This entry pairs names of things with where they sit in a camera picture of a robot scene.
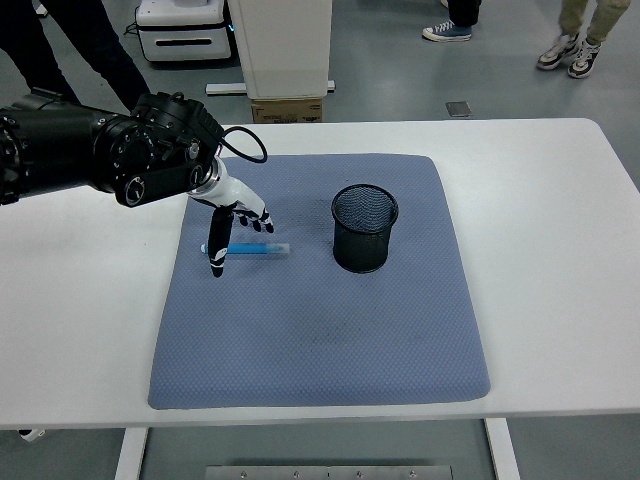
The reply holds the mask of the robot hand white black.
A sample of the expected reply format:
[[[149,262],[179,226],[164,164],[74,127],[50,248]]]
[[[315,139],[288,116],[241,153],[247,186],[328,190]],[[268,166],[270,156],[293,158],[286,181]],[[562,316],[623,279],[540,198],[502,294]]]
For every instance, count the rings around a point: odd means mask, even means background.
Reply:
[[[256,231],[274,232],[271,216],[264,201],[243,182],[219,171],[189,193],[196,202],[213,208],[206,243],[214,277],[223,274],[234,219]]]

